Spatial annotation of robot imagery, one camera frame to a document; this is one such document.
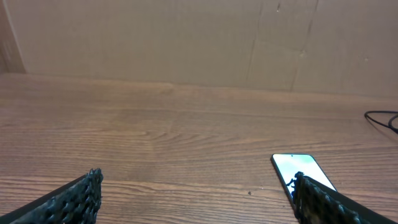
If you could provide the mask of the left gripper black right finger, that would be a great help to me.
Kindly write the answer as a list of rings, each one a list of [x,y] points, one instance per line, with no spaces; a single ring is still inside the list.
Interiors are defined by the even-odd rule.
[[[292,208],[299,223],[397,224],[303,172],[296,173],[292,183]]]

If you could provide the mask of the Samsung Galaxy smartphone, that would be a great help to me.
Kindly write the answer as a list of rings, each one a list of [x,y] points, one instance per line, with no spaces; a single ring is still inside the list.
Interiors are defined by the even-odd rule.
[[[291,206],[294,206],[292,192],[294,191],[294,181],[296,180],[295,174],[298,172],[302,172],[304,175],[336,191],[335,186],[331,183],[312,155],[289,153],[273,154],[271,155],[271,162]]]

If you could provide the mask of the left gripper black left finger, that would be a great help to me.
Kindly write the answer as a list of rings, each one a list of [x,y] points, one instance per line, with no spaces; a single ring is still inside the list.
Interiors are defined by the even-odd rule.
[[[57,188],[21,208],[1,216],[1,224],[94,224],[101,208],[101,169]]]

